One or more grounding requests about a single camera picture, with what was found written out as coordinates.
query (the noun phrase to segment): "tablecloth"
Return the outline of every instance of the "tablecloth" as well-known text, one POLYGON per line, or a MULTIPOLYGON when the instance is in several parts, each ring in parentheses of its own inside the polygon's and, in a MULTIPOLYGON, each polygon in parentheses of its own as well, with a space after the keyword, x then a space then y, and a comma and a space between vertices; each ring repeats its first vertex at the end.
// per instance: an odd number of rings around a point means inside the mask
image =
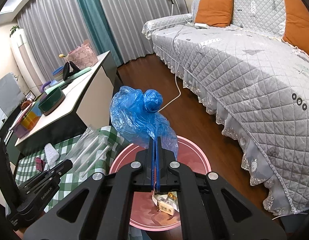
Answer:
MULTIPOLYGON (((109 169, 117 157, 117 155, 128 146, 128 141, 126 141, 112 126, 105 126, 100 129, 100 133, 109 137, 108 142, 112 145, 111 151, 108 151, 106 154, 106 158, 100 159, 99 162, 95 164, 95 166, 85 175, 84 179, 81 180, 78 176, 73 173, 67 173, 61 177, 60 181, 60 189, 54 195, 53 199, 49 202, 49 204, 45 208, 45 212, 48 212, 51 208, 53 208, 60 200, 66 197, 71 191, 73 191, 76 187, 78 187, 85 179, 91 176, 95 172, 102 172, 104 174, 108 174, 109 169)), ((72 149, 72 147, 79 140, 80 135, 69 140, 63 141, 54 145, 54 148, 59 152, 60 158, 56 161, 56 164, 60 163, 64 160, 66 154, 72 149)), ((22 160, 20 160, 17 172, 16 172, 16 183, 18 186, 31 178, 32 176, 39 173, 36 170, 35 158, 40 157, 42 160, 47 162, 45 151, 39 151, 32 155, 29 155, 22 160)), ((50 166, 48 164, 45 165, 44 170, 49 169, 50 166)), ((141 230, 134 228, 132 226, 129 227, 129 236, 130 240, 142 240, 141 230)))

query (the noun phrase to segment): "teal curtain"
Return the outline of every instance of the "teal curtain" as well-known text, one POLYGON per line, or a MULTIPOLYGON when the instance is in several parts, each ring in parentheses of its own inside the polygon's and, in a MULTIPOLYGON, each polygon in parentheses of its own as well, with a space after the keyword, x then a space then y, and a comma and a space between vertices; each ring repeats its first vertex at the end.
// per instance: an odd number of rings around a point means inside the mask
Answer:
POLYGON ((122 57, 100 0, 78 0, 78 3, 98 54, 110 50, 117 66, 120 66, 123 63, 122 57))

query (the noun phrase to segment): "sofa armrest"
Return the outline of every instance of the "sofa armrest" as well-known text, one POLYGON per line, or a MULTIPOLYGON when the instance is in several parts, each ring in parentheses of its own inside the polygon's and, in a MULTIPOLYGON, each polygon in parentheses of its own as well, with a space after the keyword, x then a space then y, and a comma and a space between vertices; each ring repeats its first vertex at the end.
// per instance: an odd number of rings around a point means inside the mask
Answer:
POLYGON ((151 21, 147 21, 143 28, 142 28, 142 34, 150 40, 151 35, 154 31, 164 30, 168 29, 177 25, 185 25, 188 22, 192 22, 192 14, 179 14, 179 15, 173 15, 168 17, 163 17, 151 21))

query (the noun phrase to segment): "sofa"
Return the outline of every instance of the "sofa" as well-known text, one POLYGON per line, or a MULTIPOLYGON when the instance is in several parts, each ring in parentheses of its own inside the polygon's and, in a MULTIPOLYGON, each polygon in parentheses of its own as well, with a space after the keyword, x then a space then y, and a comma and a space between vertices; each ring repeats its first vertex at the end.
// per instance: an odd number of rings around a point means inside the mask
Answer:
POLYGON ((274 215, 309 209, 309 55, 282 40, 284 0, 234 0, 231 24, 198 29, 192 12, 151 20, 142 33, 198 96, 222 134, 238 140, 252 186, 274 215))

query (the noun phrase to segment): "person's hand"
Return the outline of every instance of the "person's hand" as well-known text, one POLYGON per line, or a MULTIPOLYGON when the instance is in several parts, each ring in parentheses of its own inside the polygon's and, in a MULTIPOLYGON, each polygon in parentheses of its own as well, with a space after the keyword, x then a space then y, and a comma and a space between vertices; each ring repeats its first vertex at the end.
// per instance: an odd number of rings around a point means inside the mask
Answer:
MULTIPOLYGON (((42 213, 41 213, 41 215, 39 216, 39 218, 40 217, 42 217, 43 215, 45 214, 45 212, 43 211, 42 213)), ((18 231, 15 231, 15 233, 17 234, 17 236, 19 236, 21 239, 23 239, 23 234, 24 234, 24 232, 27 230, 27 228, 20 228, 18 231)))

